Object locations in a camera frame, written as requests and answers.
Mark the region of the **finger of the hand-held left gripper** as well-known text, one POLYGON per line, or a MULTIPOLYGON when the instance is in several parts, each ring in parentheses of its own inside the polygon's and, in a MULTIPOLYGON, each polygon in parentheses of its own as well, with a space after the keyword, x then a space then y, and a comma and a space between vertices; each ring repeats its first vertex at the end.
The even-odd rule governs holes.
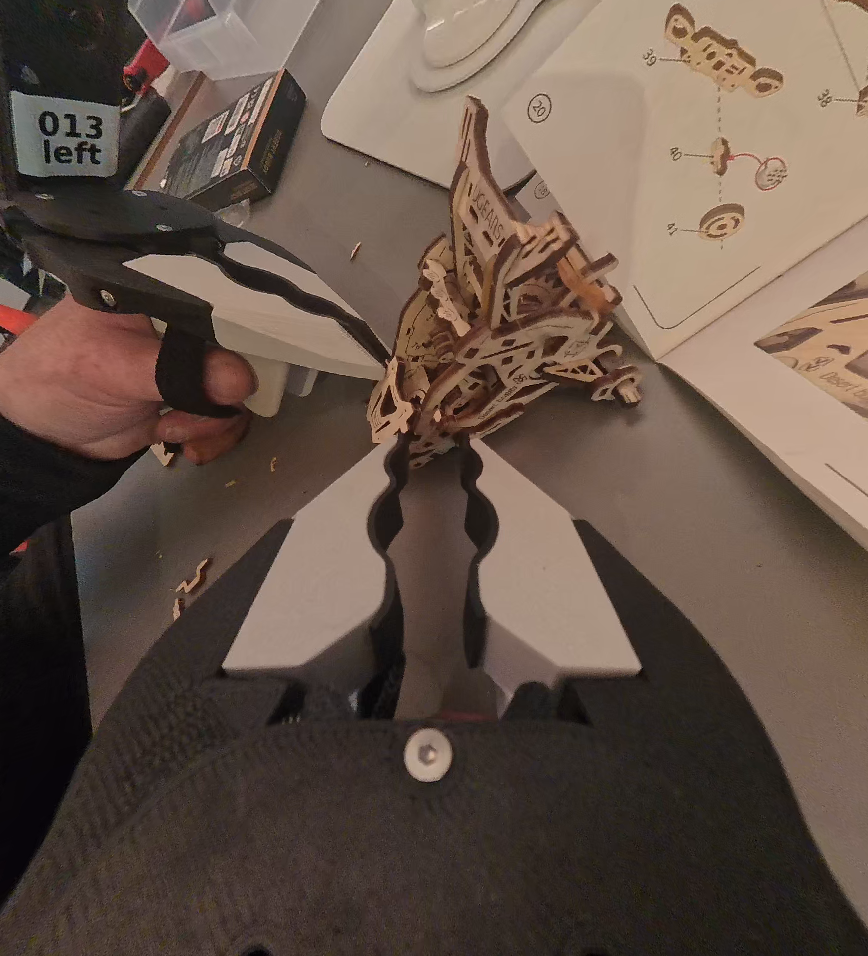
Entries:
POLYGON ((388 348, 312 270, 255 243, 226 243, 224 257, 240 279, 226 293, 219 317, 284 348, 318 356, 321 364, 384 365, 388 348))
POLYGON ((336 318, 230 279, 220 266, 194 255, 151 254, 130 260, 128 267, 207 301, 216 340, 244 357, 371 380, 384 376, 390 359, 387 347, 315 272, 267 248, 226 248, 225 253, 242 266, 283 277, 302 292, 332 303, 353 319, 353 328, 348 331, 336 318))

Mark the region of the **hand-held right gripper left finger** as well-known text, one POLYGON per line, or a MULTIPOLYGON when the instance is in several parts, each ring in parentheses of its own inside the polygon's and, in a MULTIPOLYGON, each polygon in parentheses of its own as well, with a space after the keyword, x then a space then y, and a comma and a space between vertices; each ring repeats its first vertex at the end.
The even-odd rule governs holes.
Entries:
POLYGON ((389 550, 403 527, 404 436, 377 446, 285 523, 223 663, 226 676, 330 687, 393 711, 404 617, 389 550))

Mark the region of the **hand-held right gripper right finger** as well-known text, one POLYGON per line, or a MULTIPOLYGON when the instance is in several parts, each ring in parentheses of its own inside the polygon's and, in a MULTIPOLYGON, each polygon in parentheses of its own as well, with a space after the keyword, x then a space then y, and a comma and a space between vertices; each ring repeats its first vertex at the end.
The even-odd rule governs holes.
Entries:
POLYGON ((479 439, 463 440, 468 668, 498 714, 520 687, 640 675, 641 661, 571 515, 479 439))

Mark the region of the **wooden model car chassis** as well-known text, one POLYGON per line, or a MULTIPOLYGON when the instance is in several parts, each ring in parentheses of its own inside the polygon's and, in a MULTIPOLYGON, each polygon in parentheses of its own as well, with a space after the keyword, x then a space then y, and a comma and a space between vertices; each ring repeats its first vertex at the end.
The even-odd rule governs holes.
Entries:
POLYGON ((413 468, 499 430, 558 387, 624 407, 643 398, 640 370, 611 338, 617 258, 590 257, 560 211, 533 222, 514 209, 490 166, 488 116, 465 98, 450 230, 418 262, 367 403, 372 441, 407 436, 413 468))

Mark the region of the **black model kit box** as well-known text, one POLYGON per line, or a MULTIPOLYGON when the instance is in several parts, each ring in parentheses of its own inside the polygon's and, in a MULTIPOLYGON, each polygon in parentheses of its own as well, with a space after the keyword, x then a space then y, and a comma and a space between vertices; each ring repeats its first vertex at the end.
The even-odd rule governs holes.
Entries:
POLYGON ((212 213, 271 197, 306 110, 307 98, 283 68, 224 83, 202 74, 177 78, 168 90, 165 126, 129 188, 166 193, 212 213))

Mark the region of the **person's left hand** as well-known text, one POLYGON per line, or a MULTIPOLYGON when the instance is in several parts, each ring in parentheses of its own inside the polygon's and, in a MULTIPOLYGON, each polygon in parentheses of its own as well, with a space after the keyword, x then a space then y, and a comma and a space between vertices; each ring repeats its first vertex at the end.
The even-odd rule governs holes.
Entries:
POLYGON ((236 447, 250 424, 245 400, 258 385, 250 366, 221 348, 203 360, 206 395, 235 407, 235 417, 163 411, 155 382, 160 347, 149 317, 97 313, 67 295, 0 352, 0 414, 95 460, 169 444, 204 464, 236 447))

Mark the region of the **black foam tube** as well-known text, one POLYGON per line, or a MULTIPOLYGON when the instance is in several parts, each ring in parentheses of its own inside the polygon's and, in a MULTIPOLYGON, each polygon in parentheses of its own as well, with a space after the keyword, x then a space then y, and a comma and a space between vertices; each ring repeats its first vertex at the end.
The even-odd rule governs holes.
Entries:
POLYGON ((120 115, 117 180, 124 185, 148 154, 172 114, 165 98, 153 88, 120 115))

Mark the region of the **clear plastic organizer box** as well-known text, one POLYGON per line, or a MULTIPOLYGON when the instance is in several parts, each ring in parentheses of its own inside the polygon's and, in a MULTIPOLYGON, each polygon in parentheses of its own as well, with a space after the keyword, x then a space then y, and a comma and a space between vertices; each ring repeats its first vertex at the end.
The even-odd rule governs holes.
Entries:
POLYGON ((283 68, 319 1, 129 1, 129 12, 179 72, 212 80, 283 68))

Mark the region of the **white instruction booklet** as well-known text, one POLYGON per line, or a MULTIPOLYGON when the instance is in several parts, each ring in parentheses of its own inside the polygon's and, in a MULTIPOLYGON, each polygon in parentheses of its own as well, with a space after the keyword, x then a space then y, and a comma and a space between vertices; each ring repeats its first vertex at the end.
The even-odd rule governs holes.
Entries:
POLYGON ((594 2, 503 117, 650 357, 868 552, 868 2, 594 2))

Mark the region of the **red handled tool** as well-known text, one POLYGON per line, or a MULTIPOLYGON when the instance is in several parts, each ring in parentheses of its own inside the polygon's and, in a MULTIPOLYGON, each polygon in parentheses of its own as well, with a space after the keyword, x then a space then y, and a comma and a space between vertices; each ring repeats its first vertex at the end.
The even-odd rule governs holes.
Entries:
POLYGON ((155 80, 162 77, 170 66, 169 60, 146 38, 133 59, 123 69, 123 82, 135 96, 144 95, 155 80))

